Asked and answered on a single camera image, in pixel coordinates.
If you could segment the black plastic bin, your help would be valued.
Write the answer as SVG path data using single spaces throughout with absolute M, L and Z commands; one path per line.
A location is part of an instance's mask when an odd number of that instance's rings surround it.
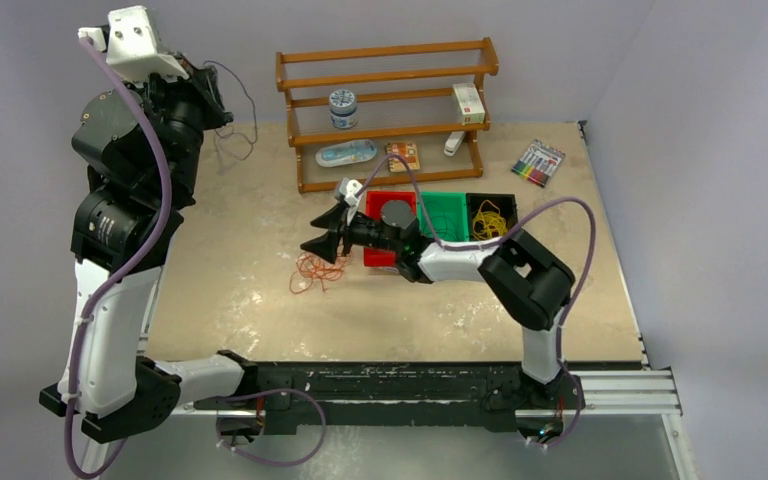
M 472 241 L 501 238 L 519 219 L 512 194 L 467 193 L 467 220 Z

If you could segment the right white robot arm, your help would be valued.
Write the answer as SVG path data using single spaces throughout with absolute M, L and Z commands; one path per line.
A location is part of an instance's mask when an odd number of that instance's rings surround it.
M 386 202 L 377 219 L 349 210 L 340 201 L 312 220 L 323 233 L 302 243 L 302 250 L 334 263 L 354 246 L 369 247 L 393 253 L 395 268 L 412 283 L 486 284 L 522 328 L 524 399 L 544 407 L 559 396 L 557 330 L 575 276 L 557 256 L 525 230 L 498 243 L 435 241 L 421 232 L 417 215 L 401 200 Z

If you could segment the red plastic bin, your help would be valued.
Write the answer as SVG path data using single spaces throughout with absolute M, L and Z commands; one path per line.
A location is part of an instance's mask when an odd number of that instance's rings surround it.
M 413 191 L 384 191 L 368 190 L 366 192 L 366 205 L 363 211 L 368 217 L 379 220 L 381 218 L 381 209 L 389 201 L 403 201 L 408 204 L 413 214 L 417 211 L 416 194 Z M 395 254 L 393 252 L 364 248 L 363 253 L 364 266 L 368 268 L 395 269 Z

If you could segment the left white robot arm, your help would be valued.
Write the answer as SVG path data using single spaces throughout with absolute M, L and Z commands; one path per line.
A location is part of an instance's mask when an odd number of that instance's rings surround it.
M 155 429 L 183 404 L 221 397 L 244 409 L 258 395 L 255 365 L 232 351 L 180 362 L 143 354 L 182 210 L 195 202 L 204 135 L 232 119 L 216 70 L 178 62 L 181 77 L 153 73 L 126 95 L 94 97 L 71 140 L 89 184 L 71 237 L 84 337 L 39 401 L 82 414 L 82 432 L 101 444 Z

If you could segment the green plastic bin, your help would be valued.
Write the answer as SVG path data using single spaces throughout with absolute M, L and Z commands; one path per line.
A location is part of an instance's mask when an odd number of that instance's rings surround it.
M 433 227 L 443 241 L 470 240 L 466 195 L 463 192 L 423 192 L 421 198 L 431 220 L 431 223 L 426 221 L 420 205 L 417 205 L 419 228 L 424 236 L 432 237 Z

